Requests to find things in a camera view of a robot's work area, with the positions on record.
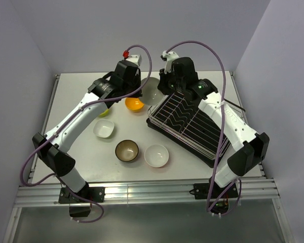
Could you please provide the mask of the white ribbed bowl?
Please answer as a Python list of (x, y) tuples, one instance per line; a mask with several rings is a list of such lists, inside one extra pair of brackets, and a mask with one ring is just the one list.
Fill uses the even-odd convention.
[(159, 104), (164, 98), (163, 93), (158, 90), (159, 79), (150, 77), (144, 87), (141, 89), (142, 96), (139, 100), (148, 106), (155, 106)]

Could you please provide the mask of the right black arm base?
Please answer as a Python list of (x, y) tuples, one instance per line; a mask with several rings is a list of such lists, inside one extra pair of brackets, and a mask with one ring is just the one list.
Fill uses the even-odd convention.
[[(207, 199), (208, 192), (210, 188), (210, 182), (208, 183), (195, 183), (193, 188), (189, 191), (190, 195), (193, 195), (196, 200), (199, 199)], [(216, 184), (214, 184), (211, 199), (216, 199), (222, 192), (224, 188), (220, 188)], [(215, 214), (224, 214), (229, 211), (229, 199), (237, 198), (238, 190), (236, 184), (232, 185), (220, 198), (220, 200), (215, 204), (215, 206), (211, 209), (212, 213)]]

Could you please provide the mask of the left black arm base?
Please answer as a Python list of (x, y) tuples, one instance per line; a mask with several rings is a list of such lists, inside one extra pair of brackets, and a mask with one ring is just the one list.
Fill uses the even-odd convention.
[[(69, 205), (69, 215), (73, 220), (82, 223), (91, 223), (98, 221), (104, 214), (104, 209), (100, 203), (104, 202), (105, 188), (87, 186), (78, 193), (72, 192), (68, 187), (60, 190), (58, 203), (60, 205)], [(96, 219), (84, 220), (93, 211), (93, 208), (100, 208), (100, 215)]]

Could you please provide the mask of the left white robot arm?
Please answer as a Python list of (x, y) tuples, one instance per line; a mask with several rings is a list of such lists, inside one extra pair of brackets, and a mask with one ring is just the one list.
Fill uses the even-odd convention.
[(79, 104), (57, 126), (32, 138), (38, 158), (69, 188), (77, 202), (90, 197), (89, 184), (76, 170), (75, 159), (68, 151), (87, 126), (116, 102), (115, 98), (141, 95), (140, 64), (140, 55), (119, 61), (114, 71), (93, 81)]

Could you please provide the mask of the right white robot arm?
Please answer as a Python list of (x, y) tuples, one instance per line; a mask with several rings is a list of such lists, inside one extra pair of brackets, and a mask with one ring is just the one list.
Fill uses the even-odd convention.
[(164, 95), (182, 93), (187, 101), (212, 119), (235, 150), (209, 185), (210, 194), (221, 197), (227, 185), (265, 159), (270, 139), (266, 133), (260, 134), (249, 127), (226, 103), (210, 80), (198, 77), (191, 58), (179, 57), (173, 52), (165, 54), (162, 60), (165, 68), (160, 70), (158, 89)]

